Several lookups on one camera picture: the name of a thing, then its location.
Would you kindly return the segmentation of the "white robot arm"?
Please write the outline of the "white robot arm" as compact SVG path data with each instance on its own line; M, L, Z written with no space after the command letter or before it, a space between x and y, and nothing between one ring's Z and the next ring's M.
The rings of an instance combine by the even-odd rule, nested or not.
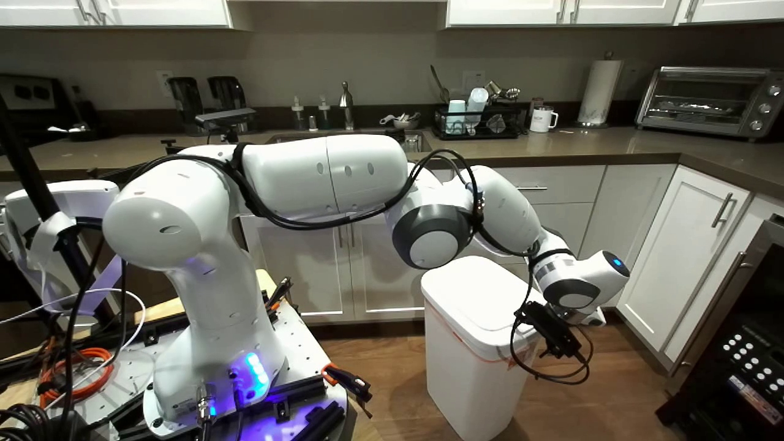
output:
M382 216L414 268L444 266L482 239L530 265L539 323L559 309L596 309L629 279L608 250L575 257L499 172L461 159L441 180L388 135L186 146L134 172L102 216L112 251L164 273L189 319L142 394L147 426L162 437L268 399L286 368L252 257L234 234L237 216L284 230Z

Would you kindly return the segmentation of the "perforated metal robot base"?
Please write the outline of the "perforated metal robot base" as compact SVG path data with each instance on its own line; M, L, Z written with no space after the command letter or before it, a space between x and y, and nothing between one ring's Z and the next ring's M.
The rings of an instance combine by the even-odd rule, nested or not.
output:
M218 368L205 383L186 383L173 415L164 414L155 387L155 365L183 332L156 343L134 343L118 354L111 382L82 404L95 435L107 441L350 441L356 429L352 397L371 399L371 383L332 365L329 354L286 298L291 281L275 284L257 272L270 343L284 349L284 365L262 368L257 348Z

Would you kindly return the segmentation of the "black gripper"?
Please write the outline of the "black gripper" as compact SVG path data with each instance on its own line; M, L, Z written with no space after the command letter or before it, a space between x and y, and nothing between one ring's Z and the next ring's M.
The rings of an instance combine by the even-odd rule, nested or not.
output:
M581 349L579 338L572 332L568 323L559 319L546 304L525 301L516 315L534 326L546 341L546 352L554 357L573 357Z

